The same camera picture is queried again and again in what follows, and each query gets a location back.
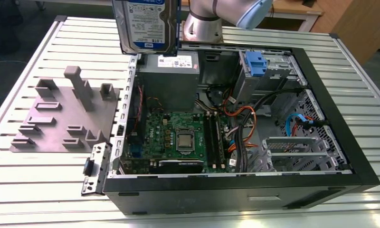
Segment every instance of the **ram slot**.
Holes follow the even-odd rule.
[[[224,168],[226,165],[223,163],[224,160],[224,145],[223,145],[223,135],[222,135],[222,122],[220,122],[220,116],[219,114],[215,115],[215,124],[216,124],[216,138],[218,138],[218,144],[219,144],[219,150],[218,150],[218,155],[219,155],[219,161],[218,161],[218,166],[220,168]]]
[[[222,164],[222,157],[220,157],[220,146],[219,146],[219,132],[216,127],[216,116],[212,115],[210,117],[210,128],[211,128],[211,134],[212,134],[212,147],[214,147],[214,156],[215,156],[215,166],[214,168],[220,168]]]
[[[212,147],[212,134],[211,134],[208,114],[204,115],[203,126],[204,126],[204,144],[206,144],[206,151],[207,151],[207,165],[208,167],[212,167],[215,164],[215,154],[214,154],[214,147]]]

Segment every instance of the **cpu socket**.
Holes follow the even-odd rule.
[[[195,131],[176,130],[176,150],[184,155],[195,151]]]

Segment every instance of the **power supply label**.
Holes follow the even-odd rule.
[[[158,57],[159,67],[192,68],[191,56]]]
[[[128,20],[132,41],[142,48],[159,49],[166,41],[166,23],[160,14],[166,0],[130,0]]]

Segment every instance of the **hard drive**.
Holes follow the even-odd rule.
[[[175,56],[180,0],[112,0],[124,54]]]

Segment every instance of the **blue cable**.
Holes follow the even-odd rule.
[[[286,134],[290,137],[292,135],[291,133],[291,120],[294,118],[294,116],[299,117],[302,119],[303,122],[307,122],[308,120],[306,119],[306,117],[302,114],[294,113],[287,117],[286,120]]]

